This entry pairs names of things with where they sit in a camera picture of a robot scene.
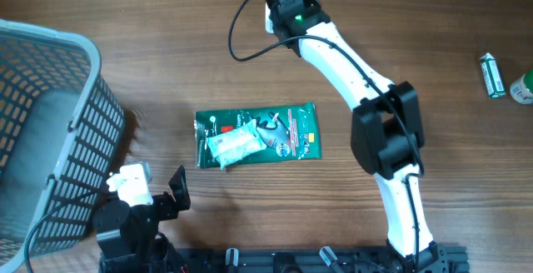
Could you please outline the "white wipes packet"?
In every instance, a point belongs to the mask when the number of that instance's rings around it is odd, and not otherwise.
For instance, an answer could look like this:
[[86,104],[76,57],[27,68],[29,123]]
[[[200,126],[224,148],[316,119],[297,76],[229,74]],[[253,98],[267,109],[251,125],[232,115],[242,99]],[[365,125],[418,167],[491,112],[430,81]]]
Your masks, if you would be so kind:
[[222,170],[267,148],[257,131],[256,119],[230,132],[208,137],[207,146]]

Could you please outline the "green 3M glove package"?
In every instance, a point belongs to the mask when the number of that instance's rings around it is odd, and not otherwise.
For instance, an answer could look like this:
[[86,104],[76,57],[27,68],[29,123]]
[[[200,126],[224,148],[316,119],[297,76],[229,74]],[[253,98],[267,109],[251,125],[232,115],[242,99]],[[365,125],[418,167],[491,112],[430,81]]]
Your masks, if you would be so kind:
[[196,112],[196,166],[218,166],[219,161],[208,143],[213,137],[234,132],[252,121],[256,123],[257,133],[266,148],[244,156],[237,161],[238,165],[321,158],[316,108],[308,102],[292,106]]

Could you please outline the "green lid jar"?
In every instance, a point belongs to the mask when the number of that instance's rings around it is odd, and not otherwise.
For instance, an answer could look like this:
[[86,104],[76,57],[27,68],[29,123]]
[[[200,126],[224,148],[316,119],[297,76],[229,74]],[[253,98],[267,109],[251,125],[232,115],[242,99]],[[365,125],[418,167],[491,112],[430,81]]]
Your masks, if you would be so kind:
[[511,97],[520,104],[530,105],[533,103],[533,71],[530,70],[517,80],[510,87]]

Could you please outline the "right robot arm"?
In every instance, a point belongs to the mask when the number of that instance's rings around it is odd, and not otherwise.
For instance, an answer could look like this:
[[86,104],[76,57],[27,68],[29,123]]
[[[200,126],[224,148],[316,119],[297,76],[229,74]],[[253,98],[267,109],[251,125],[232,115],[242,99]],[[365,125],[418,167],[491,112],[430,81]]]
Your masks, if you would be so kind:
[[319,70],[351,109],[351,150],[378,184],[388,244],[406,270],[421,270],[434,240],[419,192],[424,135],[414,87],[395,84],[370,67],[318,0],[265,1],[268,32]]

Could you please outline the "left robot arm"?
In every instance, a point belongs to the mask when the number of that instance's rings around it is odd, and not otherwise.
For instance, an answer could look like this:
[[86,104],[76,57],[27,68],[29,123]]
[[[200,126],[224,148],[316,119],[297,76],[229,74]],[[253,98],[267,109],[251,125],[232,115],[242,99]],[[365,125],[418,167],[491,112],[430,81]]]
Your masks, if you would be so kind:
[[152,195],[152,180],[145,161],[124,165],[107,179],[107,200],[92,218],[97,244],[102,253],[100,272],[176,272],[188,271],[184,258],[159,231],[159,223],[178,218],[191,206],[186,173],[179,166],[168,182],[170,193]]

